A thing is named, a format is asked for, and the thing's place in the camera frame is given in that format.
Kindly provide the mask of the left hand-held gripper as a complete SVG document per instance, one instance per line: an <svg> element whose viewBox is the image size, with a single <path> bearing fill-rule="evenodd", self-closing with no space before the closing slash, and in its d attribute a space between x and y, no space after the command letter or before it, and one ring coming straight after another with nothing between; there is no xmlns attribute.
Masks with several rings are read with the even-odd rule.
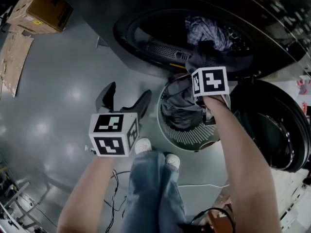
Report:
<svg viewBox="0 0 311 233"><path fill-rule="evenodd" d="M100 157L128 157L138 139L138 122L144 117L151 102L151 90L145 91L131 107L114 111L116 83L106 86L95 100L88 135Z"/></svg>

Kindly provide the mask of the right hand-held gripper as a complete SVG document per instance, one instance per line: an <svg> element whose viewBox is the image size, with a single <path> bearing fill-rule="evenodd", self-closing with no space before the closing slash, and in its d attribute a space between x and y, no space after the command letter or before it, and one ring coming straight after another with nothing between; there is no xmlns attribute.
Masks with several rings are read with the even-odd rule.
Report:
<svg viewBox="0 0 311 233"><path fill-rule="evenodd" d="M201 67L191 74L192 93L195 103L201 107L202 123L215 125L215 119L206 108L203 97L219 96L224 104L230 107L229 85L226 67Z"/></svg>

